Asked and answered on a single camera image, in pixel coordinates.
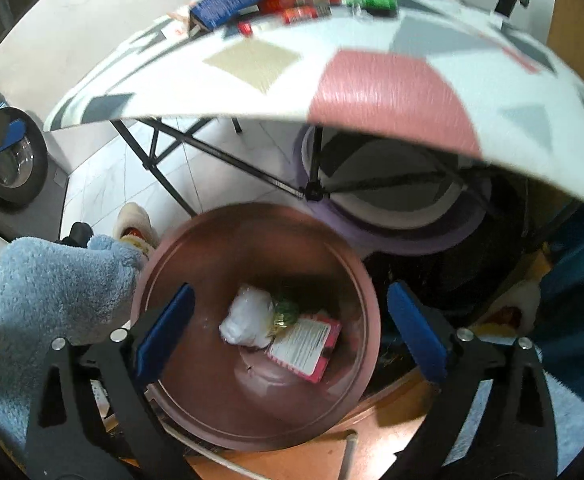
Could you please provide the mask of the light blue fluffy sleeve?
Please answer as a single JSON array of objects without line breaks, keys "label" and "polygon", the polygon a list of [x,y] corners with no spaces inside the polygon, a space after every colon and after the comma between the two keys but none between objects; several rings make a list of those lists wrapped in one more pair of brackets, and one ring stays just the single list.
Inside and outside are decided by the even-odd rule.
[{"label": "light blue fluffy sleeve", "polygon": [[25,455],[30,404],[54,338],[100,341],[129,319],[147,258],[106,235],[85,247],[18,238],[0,253],[0,442]]}]

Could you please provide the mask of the green candy wrapper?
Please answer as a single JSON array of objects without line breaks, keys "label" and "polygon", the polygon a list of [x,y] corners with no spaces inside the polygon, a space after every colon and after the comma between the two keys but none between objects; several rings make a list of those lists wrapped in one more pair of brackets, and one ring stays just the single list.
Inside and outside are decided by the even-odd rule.
[{"label": "green candy wrapper", "polygon": [[346,2],[356,11],[382,18],[395,15],[398,7],[397,0],[346,0]]}]

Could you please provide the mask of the black folding board legs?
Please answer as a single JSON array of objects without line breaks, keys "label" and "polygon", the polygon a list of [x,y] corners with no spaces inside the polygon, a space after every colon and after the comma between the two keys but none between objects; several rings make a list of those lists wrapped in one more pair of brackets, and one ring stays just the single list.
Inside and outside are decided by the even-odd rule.
[{"label": "black folding board legs", "polygon": [[320,155],[322,150],[322,129],[315,128],[312,156],[310,156],[309,180],[302,186],[293,186],[284,182],[278,177],[265,170],[261,170],[234,155],[222,151],[220,148],[214,148],[213,145],[200,141],[196,134],[205,128],[211,118],[200,118],[193,126],[186,131],[178,130],[172,126],[166,125],[158,118],[140,118],[138,122],[141,125],[148,126],[152,129],[152,138],[150,150],[145,151],[140,143],[130,132],[129,128],[121,119],[111,120],[118,135],[124,140],[127,146],[132,150],[134,155],[140,160],[145,170],[158,181],[162,188],[172,196],[179,206],[190,216],[195,217],[198,213],[173,187],[170,181],[164,176],[158,165],[166,159],[169,154],[181,148],[184,144],[192,146],[205,155],[211,156],[224,164],[237,169],[250,177],[259,180],[265,184],[285,192],[298,200],[309,200],[310,202],[320,202],[325,197],[334,194],[351,193],[356,191],[377,190],[378,188],[392,188],[393,186],[421,184],[437,182],[444,179],[451,179],[455,174],[451,169],[440,165],[437,170],[431,172],[422,172],[421,174],[399,174],[392,177],[377,177],[360,181],[345,182],[343,184],[323,184],[319,177]]}]

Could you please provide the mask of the pink white paper packet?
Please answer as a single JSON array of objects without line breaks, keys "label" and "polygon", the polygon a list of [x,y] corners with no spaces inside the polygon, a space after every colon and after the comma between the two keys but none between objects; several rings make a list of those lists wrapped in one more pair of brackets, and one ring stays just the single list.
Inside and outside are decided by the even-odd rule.
[{"label": "pink white paper packet", "polygon": [[302,315],[292,327],[275,336],[265,354],[292,374],[318,384],[324,377],[341,327],[333,318]]}]

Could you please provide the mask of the blue curtain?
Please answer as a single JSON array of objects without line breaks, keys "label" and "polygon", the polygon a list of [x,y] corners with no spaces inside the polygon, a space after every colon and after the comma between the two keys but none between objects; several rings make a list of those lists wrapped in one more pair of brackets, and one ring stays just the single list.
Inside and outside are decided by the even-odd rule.
[{"label": "blue curtain", "polygon": [[584,400],[584,244],[542,279],[533,339],[546,371]]}]

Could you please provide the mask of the geometric patterned ironing board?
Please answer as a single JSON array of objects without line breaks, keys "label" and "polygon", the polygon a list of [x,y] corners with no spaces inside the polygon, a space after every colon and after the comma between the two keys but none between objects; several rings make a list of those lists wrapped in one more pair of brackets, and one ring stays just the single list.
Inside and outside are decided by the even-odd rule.
[{"label": "geometric patterned ironing board", "polygon": [[260,30],[178,34],[169,18],[65,93],[49,131],[145,117],[306,122],[420,143],[506,168],[584,202],[584,80],[505,18],[459,0],[346,6]]}]

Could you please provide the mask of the crumpled white tissue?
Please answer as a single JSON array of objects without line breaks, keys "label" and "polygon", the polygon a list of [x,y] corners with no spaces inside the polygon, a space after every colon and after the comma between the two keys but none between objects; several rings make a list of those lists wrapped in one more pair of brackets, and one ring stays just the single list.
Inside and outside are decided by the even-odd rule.
[{"label": "crumpled white tissue", "polygon": [[226,318],[219,325],[219,333],[227,344],[264,349],[271,343],[270,333],[272,298],[252,286],[241,286],[230,304]]}]

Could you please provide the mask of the beige fluffy slipper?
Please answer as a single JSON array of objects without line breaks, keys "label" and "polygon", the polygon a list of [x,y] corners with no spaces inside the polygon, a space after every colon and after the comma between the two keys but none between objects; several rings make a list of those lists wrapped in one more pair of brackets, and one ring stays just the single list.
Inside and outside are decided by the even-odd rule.
[{"label": "beige fluffy slipper", "polygon": [[134,202],[125,204],[117,215],[112,236],[139,249],[147,258],[160,244],[147,211]]}]

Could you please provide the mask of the washing machine door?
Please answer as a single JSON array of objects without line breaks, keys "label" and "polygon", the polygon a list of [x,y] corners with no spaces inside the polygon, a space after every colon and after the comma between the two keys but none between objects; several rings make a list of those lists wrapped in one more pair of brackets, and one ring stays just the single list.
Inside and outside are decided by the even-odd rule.
[{"label": "washing machine door", "polygon": [[42,192],[47,172],[47,147],[36,122],[17,108],[0,108],[0,206],[26,207]]}]

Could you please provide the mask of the red lighter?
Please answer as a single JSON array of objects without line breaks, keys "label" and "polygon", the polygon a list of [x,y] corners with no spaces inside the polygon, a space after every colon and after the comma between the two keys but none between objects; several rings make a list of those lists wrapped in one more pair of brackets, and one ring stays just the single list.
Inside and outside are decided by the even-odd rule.
[{"label": "red lighter", "polygon": [[299,6],[298,8],[286,9],[276,14],[271,14],[259,20],[240,22],[237,24],[237,30],[242,36],[255,37],[262,32],[268,32],[268,30],[318,20],[328,12],[328,8],[322,8],[321,6]]}]

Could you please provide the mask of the orange clear plastic wrapper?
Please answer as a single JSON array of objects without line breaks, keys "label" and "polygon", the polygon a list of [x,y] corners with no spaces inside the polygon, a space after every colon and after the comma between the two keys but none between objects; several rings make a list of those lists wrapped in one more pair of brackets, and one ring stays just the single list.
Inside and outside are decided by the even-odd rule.
[{"label": "orange clear plastic wrapper", "polygon": [[162,28],[167,39],[191,39],[206,33],[206,30],[191,16],[193,3],[180,6],[167,14],[168,23]]}]

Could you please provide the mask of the green gold snack packet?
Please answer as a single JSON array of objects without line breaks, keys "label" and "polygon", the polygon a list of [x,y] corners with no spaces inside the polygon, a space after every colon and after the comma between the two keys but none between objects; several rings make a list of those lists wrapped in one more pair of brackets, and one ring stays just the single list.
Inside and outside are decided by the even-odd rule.
[{"label": "green gold snack packet", "polygon": [[298,322],[300,309],[298,305],[286,298],[276,297],[271,304],[270,333],[276,336]]}]

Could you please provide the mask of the brown round trash bin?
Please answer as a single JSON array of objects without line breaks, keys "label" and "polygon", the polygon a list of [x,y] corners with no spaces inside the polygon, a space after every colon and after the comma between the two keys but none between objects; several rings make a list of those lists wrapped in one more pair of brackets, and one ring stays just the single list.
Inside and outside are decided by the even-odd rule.
[{"label": "brown round trash bin", "polygon": [[151,392],[189,434],[278,450],[320,436],[362,398],[380,347],[377,295],[326,224],[274,204],[204,212],[158,243],[130,316],[165,307],[182,286],[193,314]]}]

